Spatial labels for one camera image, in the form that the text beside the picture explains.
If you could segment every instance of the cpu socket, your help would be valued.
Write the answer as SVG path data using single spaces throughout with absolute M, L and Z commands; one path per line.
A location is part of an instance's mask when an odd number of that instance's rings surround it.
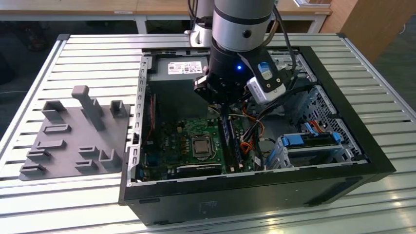
M 212 143 L 210 135 L 195 135 L 192 137 L 192 155 L 206 161 L 212 156 Z

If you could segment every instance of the white sticker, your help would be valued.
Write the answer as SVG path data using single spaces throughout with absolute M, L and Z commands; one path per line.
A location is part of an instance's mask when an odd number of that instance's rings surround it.
M 262 161 L 260 161 L 260 158 L 255 157 L 255 163 L 262 166 Z
M 115 14 L 132 14 L 132 11 L 115 11 Z
M 171 62 L 168 64 L 168 74 L 200 74 L 203 73 L 203 65 L 200 61 L 196 62 Z

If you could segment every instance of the slotted table surface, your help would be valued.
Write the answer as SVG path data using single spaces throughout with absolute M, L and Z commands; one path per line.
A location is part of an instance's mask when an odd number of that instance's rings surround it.
M 415 112 L 363 58 L 335 34 L 291 34 L 311 46 L 398 172 L 330 205 L 146 227 L 118 205 L 120 173 L 19 181 L 47 100 L 79 106 L 75 85 L 88 85 L 102 105 L 120 99 L 135 112 L 142 48 L 188 47 L 183 35 L 72 35 L 52 48 L 0 142 L 0 233 L 406 233 L 416 226 Z M 272 46 L 284 46 L 282 35 Z

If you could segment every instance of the table leg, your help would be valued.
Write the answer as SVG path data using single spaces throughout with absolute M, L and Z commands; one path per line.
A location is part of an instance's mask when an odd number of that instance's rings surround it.
M 148 33 L 148 30 L 146 27 L 147 16 L 136 16 L 135 21 L 138 25 L 139 34 L 147 34 Z
M 311 24 L 308 33 L 319 33 L 320 32 L 320 28 L 323 27 L 326 18 L 327 18 L 327 15 L 315 16 L 315 19 L 314 19 L 314 22 Z

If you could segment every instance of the motherboard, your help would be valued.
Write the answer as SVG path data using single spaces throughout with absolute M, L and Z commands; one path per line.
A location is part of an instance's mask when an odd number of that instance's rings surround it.
M 146 147 L 146 178 L 164 180 L 226 174 L 219 128 L 216 118 L 163 122 Z M 234 119 L 234 132 L 236 137 L 244 132 L 240 118 Z

